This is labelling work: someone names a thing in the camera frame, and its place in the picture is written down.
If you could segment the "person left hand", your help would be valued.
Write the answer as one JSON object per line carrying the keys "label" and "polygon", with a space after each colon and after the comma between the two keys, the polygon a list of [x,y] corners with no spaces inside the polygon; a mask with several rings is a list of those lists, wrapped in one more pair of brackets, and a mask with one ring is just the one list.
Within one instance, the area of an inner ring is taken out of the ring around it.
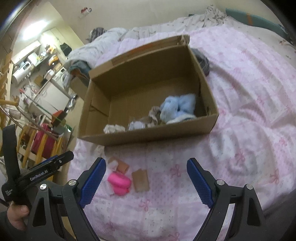
{"label": "person left hand", "polygon": [[25,231],[27,226],[23,219],[26,218],[29,213],[29,208],[26,205],[17,205],[12,202],[7,210],[7,217],[14,228]]}

